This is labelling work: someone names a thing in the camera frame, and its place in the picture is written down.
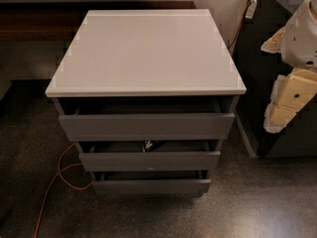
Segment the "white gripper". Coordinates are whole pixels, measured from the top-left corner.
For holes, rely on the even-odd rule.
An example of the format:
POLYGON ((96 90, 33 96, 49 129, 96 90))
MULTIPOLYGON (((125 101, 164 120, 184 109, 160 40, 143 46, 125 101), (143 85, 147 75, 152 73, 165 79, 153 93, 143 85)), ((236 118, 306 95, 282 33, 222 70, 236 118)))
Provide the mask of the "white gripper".
POLYGON ((294 67, 288 76, 277 76, 264 113, 265 130, 275 134, 317 94, 317 0, 304 0, 261 51, 281 53, 282 60, 294 67))

